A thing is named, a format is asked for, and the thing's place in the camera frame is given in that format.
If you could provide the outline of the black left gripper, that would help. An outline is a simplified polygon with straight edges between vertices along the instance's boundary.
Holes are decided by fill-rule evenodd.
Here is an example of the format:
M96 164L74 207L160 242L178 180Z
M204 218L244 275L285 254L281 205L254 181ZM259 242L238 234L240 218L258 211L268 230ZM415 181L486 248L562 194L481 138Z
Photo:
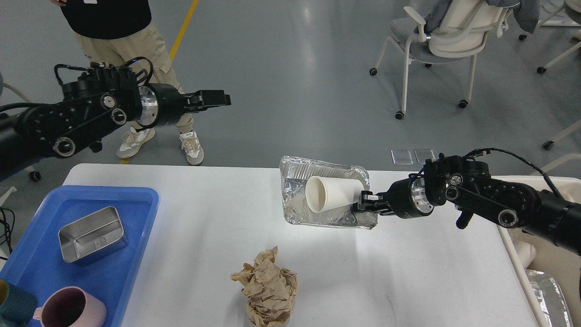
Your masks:
M138 124L145 128L175 125L184 114L231 105L231 97L224 90L199 90L181 94L169 84L147 84L138 90L143 106Z

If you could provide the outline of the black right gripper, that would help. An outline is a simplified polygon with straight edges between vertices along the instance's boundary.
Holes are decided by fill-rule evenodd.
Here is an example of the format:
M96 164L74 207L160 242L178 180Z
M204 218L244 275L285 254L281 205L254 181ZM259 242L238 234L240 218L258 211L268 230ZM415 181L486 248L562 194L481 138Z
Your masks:
M364 203L379 204L365 206ZM422 177L399 180L392 184L387 192L374 194L372 191L361 191L360 203L351 205L353 213L397 215L404 219L427 217L433 210L434 206L428 201Z

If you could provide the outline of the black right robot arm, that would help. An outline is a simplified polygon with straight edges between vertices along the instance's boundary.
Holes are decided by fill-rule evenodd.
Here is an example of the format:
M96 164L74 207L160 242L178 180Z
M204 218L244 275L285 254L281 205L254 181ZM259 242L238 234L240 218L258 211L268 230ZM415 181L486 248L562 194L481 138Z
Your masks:
M426 159L423 169L394 182L381 193L361 191L353 213L375 213L400 218L430 215L435 207L451 202L460 211L457 228L466 228L478 215L503 228L521 228L577 255L581 252L581 209L567 201L548 175L541 173L547 190L524 183L492 178L486 162L477 157L493 148L474 149L466 155L444 154Z

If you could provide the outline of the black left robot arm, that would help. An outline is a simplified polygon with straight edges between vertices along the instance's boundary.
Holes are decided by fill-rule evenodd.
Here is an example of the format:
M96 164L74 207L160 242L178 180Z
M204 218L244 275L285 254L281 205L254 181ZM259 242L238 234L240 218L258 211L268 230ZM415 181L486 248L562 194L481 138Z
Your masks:
M231 105L223 90L181 94L169 84L151 83L152 72L138 78L131 65L92 62L77 81L63 83L64 100L55 104L18 102L1 107L0 176L2 180L43 158L69 158L85 148L102 149L101 140L135 121L145 128L173 125L183 114Z

